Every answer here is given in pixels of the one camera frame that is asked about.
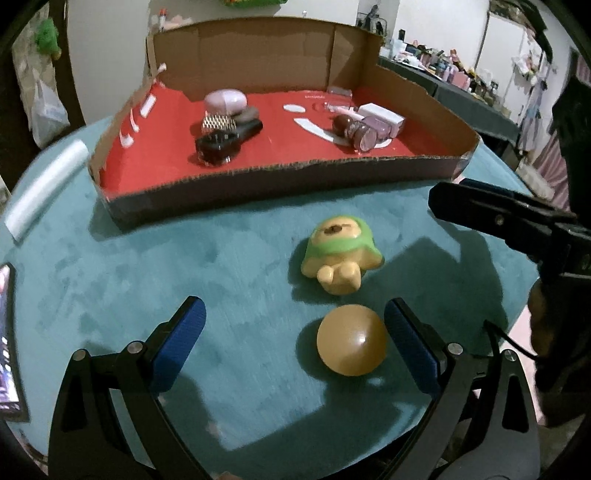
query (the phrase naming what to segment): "yellow ball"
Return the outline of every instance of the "yellow ball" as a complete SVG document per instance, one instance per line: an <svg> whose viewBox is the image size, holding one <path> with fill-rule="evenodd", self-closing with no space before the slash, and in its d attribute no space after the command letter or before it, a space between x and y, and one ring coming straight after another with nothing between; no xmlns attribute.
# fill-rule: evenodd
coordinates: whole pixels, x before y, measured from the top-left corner
<svg viewBox="0 0 591 480"><path fill-rule="evenodd" d="M322 320L316 346L332 371L358 377L384 361L387 339L388 332L377 313L363 305L343 305Z"/></svg>

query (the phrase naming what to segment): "white wall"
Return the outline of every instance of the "white wall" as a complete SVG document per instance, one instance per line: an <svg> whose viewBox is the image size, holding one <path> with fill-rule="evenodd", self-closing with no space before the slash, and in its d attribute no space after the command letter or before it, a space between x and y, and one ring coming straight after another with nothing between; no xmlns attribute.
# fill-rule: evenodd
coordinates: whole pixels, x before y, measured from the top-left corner
<svg viewBox="0 0 591 480"><path fill-rule="evenodd" d="M170 17L195 21L253 15L300 17L353 25L359 0L288 0L265 8L229 8L221 0L70 0L68 40L76 92L89 124L115 114L142 83L149 18L167 8Z"/></svg>
<svg viewBox="0 0 591 480"><path fill-rule="evenodd" d="M87 124L117 113L141 85L149 2L68 2L72 73Z"/></svg>
<svg viewBox="0 0 591 480"><path fill-rule="evenodd" d="M491 15L478 61L478 71L489 70L499 84L499 94L504 97L513 77L513 57L521 53L525 27Z"/></svg>
<svg viewBox="0 0 591 480"><path fill-rule="evenodd" d="M455 48L468 68L476 63L488 5L489 0L400 0L394 31L406 30L408 43L418 40L448 54Z"/></svg>

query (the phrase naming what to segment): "pink box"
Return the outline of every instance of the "pink box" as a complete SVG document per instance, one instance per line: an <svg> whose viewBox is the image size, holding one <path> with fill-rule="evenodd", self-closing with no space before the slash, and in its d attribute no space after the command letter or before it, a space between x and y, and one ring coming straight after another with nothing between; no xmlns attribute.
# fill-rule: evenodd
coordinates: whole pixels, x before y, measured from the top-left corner
<svg viewBox="0 0 591 480"><path fill-rule="evenodd" d="M467 90L466 85L470 85L470 77L463 72L458 72L453 76L452 85Z"/></svg>

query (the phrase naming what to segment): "teal tablecloth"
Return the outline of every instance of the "teal tablecloth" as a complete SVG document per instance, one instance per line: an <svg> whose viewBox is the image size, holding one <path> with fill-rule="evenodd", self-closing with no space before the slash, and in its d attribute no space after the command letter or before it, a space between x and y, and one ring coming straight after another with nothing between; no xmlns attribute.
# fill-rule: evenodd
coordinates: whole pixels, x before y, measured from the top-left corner
<svg viewBox="0 0 591 480"><path fill-rule="evenodd" d="M93 148L107 123L74 137ZM66 141L40 155L13 200ZM465 173L525 191L484 145ZM78 348L120 351L197 295L206 303L207 325L162 401L208 471L311 480L385 446L419 421L428 398L393 345L365 378L328 371L315 347L319 319L342 303L382 314L387 300L401 296L445 340L485 352L482 321L511 326L537 276L502 241L435 220L427 208L431 185L249 203L122 233L97 201L88 173L79 172L21 245L0 225L1 258L17 271L18 362L31 414L29 424L12 427L46 452L70 355ZM364 218L386 258L343 300L299 273L308 235L338 213ZM129 423L123 421L132 448L147 461Z"/></svg>

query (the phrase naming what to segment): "green toy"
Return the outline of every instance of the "green toy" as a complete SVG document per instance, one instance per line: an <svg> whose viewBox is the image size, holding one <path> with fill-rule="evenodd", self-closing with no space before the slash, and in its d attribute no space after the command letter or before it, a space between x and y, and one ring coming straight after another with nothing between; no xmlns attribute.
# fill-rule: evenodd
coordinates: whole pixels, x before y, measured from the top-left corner
<svg viewBox="0 0 591 480"><path fill-rule="evenodd" d="M332 295L347 295L361 287L361 277L384 263L369 225L362 219L340 215L314 229L301 272L316 277Z"/></svg>
<svg viewBox="0 0 591 480"><path fill-rule="evenodd" d="M52 18L47 18L41 22L35 35L35 43L39 53L51 55L53 60L59 60L61 57L61 48L57 44L59 35Z"/></svg>

